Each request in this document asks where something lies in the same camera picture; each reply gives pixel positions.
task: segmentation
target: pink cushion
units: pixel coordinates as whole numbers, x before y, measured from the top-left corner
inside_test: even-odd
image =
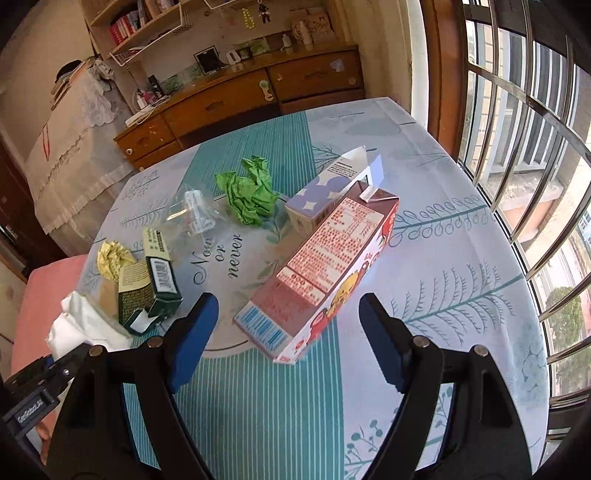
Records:
[[[88,255],[65,258],[34,270],[29,276],[17,317],[12,349],[12,374],[41,356],[49,355],[47,334],[61,313],[61,301],[76,288]],[[53,431],[54,415],[44,423]]]

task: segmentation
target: white lace cloth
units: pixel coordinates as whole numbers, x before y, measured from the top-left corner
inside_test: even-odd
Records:
[[[129,110],[110,88],[93,67],[81,72],[29,154],[25,174],[45,233],[134,171],[113,141]]]

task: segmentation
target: window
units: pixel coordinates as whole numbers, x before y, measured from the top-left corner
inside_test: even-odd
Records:
[[[465,3],[490,7],[492,0]],[[524,21],[518,13],[514,25]],[[493,35],[482,9],[478,15],[466,21],[458,162],[498,212],[530,282],[548,345],[551,395],[585,395],[591,392],[591,76],[574,64],[568,37],[546,35],[556,42],[551,48],[519,28]],[[544,459],[555,446],[547,443]]]

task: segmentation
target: white cloth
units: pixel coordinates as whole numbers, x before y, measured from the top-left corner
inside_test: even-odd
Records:
[[[25,163],[35,215],[45,233],[67,223],[135,171],[113,141],[129,110],[119,93],[109,88],[92,68],[81,72]]]
[[[81,343],[103,345],[109,352],[131,347],[132,336],[78,292],[63,299],[61,309],[47,337],[54,360]]]

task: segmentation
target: green box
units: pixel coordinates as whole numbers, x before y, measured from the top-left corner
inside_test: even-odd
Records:
[[[119,322],[133,335],[173,315],[181,302],[168,249],[155,229],[144,229],[145,258],[119,275]]]

